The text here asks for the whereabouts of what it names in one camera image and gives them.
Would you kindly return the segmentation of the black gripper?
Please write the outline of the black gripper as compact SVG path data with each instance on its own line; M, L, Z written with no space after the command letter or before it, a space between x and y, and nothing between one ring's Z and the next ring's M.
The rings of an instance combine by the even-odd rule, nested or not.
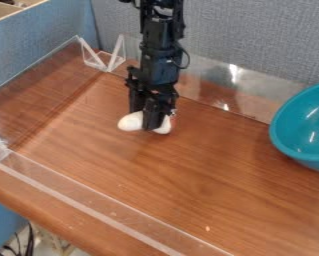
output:
M155 130L163 124L167 111L176 109L178 68L168 65L150 71L128 66L127 72L130 112L143 110L143 129Z

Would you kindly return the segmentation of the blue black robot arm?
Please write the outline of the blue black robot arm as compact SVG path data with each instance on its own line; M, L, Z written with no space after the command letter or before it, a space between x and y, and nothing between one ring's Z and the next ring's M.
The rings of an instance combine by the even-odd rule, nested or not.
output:
M168 134L176 115L179 94L175 84L187 51L179 44L184 33L183 0L119 0L131 3L140 11L140 33L143 40L140 67L128 66L130 113L119 120L123 131L147 130Z

